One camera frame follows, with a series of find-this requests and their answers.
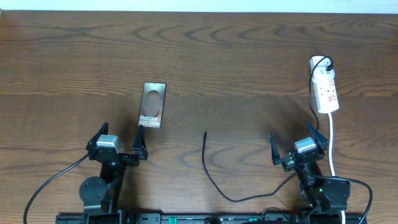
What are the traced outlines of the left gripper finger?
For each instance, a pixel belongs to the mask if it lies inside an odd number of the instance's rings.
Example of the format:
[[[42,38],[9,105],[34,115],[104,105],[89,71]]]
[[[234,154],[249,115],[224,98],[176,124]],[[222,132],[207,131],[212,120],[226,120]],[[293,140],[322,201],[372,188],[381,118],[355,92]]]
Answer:
[[[132,148],[135,152],[135,156],[139,160],[147,160],[148,157],[148,151],[144,139],[144,127],[143,125],[139,125],[138,132],[136,134],[136,138],[134,140],[134,144],[132,145]]]
[[[108,134],[109,123],[105,122],[99,131],[88,141],[87,146],[95,146],[97,140],[100,138],[102,134]]]

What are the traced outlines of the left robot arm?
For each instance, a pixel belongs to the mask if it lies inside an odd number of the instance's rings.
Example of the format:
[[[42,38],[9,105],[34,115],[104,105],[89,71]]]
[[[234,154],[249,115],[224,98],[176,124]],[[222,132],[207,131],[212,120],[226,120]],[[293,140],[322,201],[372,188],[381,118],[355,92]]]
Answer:
[[[148,157],[144,140],[144,127],[139,126],[132,154],[120,152],[119,138],[108,134],[108,123],[88,141],[86,150],[91,161],[101,163],[99,176],[82,182],[79,189],[83,202],[84,223],[134,223],[134,215],[119,209],[118,202],[127,167],[137,167]]]

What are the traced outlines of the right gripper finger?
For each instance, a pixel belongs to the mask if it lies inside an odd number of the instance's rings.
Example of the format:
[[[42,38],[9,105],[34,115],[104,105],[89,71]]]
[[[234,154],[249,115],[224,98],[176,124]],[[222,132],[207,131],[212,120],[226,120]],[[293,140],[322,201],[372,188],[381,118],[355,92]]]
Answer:
[[[271,158],[272,158],[272,163],[276,166],[282,163],[280,153],[277,149],[276,143],[274,141],[274,137],[272,134],[269,135],[269,141],[271,144]]]
[[[322,135],[319,131],[317,131],[311,124],[309,121],[305,122],[309,133],[313,139],[313,141],[315,142],[317,148],[321,149],[322,151],[325,151],[328,149],[328,140],[326,137],[324,137],[324,135]]]

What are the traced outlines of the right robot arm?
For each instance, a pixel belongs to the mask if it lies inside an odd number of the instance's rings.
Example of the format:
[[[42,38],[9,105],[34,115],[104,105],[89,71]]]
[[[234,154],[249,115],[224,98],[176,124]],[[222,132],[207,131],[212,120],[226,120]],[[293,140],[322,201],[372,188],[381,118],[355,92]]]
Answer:
[[[309,122],[306,125],[310,137],[297,141],[295,150],[285,157],[280,156],[273,135],[269,135],[272,162],[275,166],[282,165],[286,172],[295,171],[302,197],[311,206],[311,210],[304,213],[306,222],[310,222],[314,214],[334,214],[338,215],[337,223],[346,223],[350,183],[322,175],[317,162],[324,158],[328,140]]]

